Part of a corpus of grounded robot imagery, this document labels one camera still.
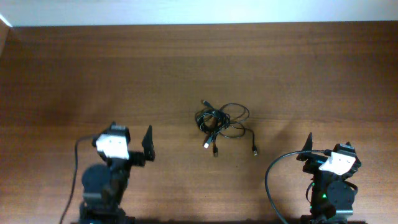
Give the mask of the black cable white plug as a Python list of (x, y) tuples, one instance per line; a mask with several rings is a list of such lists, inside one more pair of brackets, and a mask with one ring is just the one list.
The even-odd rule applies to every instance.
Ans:
[(205, 108), (196, 113), (195, 122), (199, 130), (206, 135), (203, 147), (208, 149), (216, 137), (230, 126), (231, 117), (222, 110)]

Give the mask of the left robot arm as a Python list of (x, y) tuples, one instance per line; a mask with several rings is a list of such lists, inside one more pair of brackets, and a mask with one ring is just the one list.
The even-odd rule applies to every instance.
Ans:
[(136, 219), (121, 208), (121, 201), (131, 169), (155, 160), (152, 126), (143, 137), (142, 151), (130, 151), (130, 142), (129, 128), (115, 122), (92, 137), (91, 143), (104, 162), (89, 166), (83, 173), (79, 223), (135, 224)]

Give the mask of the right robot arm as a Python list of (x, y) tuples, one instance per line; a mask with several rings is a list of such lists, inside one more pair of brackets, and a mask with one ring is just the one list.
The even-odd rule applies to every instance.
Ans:
[(358, 187), (347, 179), (361, 167), (355, 148), (350, 142), (336, 144), (321, 156), (315, 154), (313, 135), (309, 134), (297, 160), (304, 163), (305, 173), (313, 175), (306, 191), (310, 214), (302, 215), (300, 223), (347, 223), (358, 193)]

